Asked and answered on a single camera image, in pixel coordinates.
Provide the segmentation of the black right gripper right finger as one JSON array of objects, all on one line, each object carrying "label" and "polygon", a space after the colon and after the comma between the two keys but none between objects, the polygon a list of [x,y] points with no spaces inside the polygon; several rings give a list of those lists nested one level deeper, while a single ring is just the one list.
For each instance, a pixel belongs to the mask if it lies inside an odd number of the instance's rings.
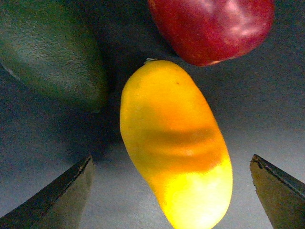
[{"label": "black right gripper right finger", "polygon": [[250,171],[256,194],[274,229],[305,228],[305,184],[254,154]]}]

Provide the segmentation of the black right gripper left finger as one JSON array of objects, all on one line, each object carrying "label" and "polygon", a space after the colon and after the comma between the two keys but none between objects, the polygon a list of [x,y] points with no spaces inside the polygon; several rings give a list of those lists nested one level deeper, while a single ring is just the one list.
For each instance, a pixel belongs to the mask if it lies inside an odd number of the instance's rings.
[{"label": "black right gripper left finger", "polygon": [[82,158],[0,219],[2,229],[77,229],[93,180],[92,156]]}]

